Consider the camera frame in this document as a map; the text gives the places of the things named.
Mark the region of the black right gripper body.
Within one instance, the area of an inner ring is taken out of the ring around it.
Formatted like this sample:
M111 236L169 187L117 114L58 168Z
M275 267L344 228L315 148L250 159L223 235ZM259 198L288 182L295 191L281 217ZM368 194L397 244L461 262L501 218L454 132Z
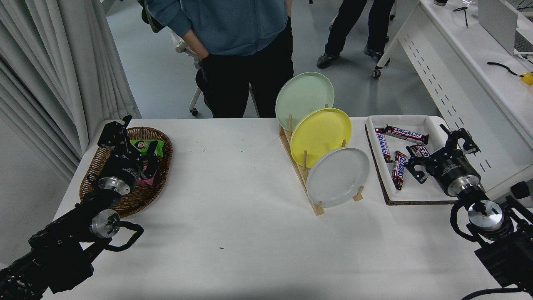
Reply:
M460 193L479 186L480 175L462 152L436 152L435 155L437 161L432 176L443 192Z

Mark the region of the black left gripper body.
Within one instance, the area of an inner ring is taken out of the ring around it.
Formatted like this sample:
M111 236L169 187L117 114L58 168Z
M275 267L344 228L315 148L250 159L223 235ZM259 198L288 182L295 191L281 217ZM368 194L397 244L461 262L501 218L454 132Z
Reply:
M109 190L135 190L140 175L141 167L135 159L112 154L99 174L99 186Z

